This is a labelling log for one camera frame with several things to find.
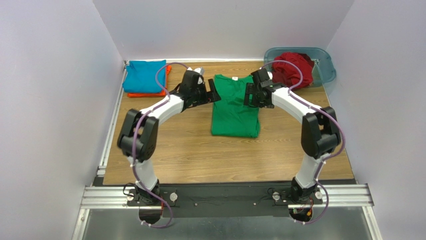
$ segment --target blue plastic bin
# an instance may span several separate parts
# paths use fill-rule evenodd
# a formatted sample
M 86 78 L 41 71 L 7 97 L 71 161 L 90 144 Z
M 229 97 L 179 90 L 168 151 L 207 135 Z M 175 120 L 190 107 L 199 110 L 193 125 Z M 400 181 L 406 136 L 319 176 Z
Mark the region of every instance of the blue plastic bin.
M 330 55 L 318 47 L 273 47 L 266 51 L 263 62 L 266 64 L 283 53 L 306 54 L 315 62 L 312 69 L 313 87 L 319 87 L 323 83 L 329 83 L 336 78 L 336 70 Z

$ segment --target green shirt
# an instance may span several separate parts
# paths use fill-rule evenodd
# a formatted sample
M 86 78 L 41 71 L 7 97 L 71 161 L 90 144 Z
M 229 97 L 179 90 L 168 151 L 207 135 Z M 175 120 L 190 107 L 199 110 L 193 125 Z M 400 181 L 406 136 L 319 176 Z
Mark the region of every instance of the green shirt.
M 243 105 L 247 83 L 253 83 L 251 75 L 238 80 L 222 74 L 214 76 L 214 85 L 222 99 L 213 104 L 212 135 L 257 138 L 261 130 L 259 108 Z

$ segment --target wooden table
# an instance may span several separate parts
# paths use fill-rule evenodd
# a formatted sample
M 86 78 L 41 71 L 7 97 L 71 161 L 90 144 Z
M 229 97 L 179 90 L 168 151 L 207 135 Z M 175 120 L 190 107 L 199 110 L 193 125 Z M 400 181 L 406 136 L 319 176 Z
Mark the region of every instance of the wooden table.
M 207 80 L 216 74 L 246 77 L 259 69 L 262 62 L 196 62 L 187 65 L 193 69 L 204 67 Z M 172 67 L 169 89 L 182 81 L 184 71 L 180 65 Z M 313 104 L 329 105 L 323 87 L 304 88 L 296 93 Z M 105 185 L 135 181 L 129 162 L 117 147 L 117 138 L 128 110 L 140 110 L 161 99 L 129 98 L 123 94 L 103 181 Z M 212 108 L 213 104 L 205 104 L 187 109 L 160 126 L 152 161 L 161 183 L 287 181 L 296 175 L 304 154 L 300 144 L 301 125 L 296 119 L 280 108 L 261 108 L 258 138 L 212 136 Z M 320 178 L 353 179 L 346 153 L 328 160 Z

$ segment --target dark red fabric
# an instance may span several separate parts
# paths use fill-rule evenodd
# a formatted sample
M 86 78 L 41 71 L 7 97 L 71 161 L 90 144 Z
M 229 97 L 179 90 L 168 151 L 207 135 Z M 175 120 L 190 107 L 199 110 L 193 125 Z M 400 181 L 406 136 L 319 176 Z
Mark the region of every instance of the dark red fabric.
M 284 52 L 274 60 L 288 61 L 300 69 L 303 74 L 303 81 L 296 89 L 307 87 L 314 81 L 312 78 L 312 69 L 315 63 L 308 55 L 295 52 Z M 297 84 L 300 79 L 301 76 L 299 72 L 292 65 L 285 62 L 272 63 L 272 81 L 274 83 L 283 83 L 287 87 L 290 87 Z

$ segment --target blue folded cloth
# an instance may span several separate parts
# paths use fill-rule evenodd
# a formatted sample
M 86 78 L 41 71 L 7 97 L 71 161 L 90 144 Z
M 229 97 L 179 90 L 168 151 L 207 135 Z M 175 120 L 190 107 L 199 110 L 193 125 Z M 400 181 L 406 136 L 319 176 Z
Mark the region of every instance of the blue folded cloth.
M 156 83 L 156 73 L 166 65 L 166 60 L 162 61 L 130 61 L 125 67 L 127 76 L 123 82 L 123 89 L 126 93 L 157 94 L 162 91 Z M 158 74 L 160 84 L 166 86 L 166 68 Z

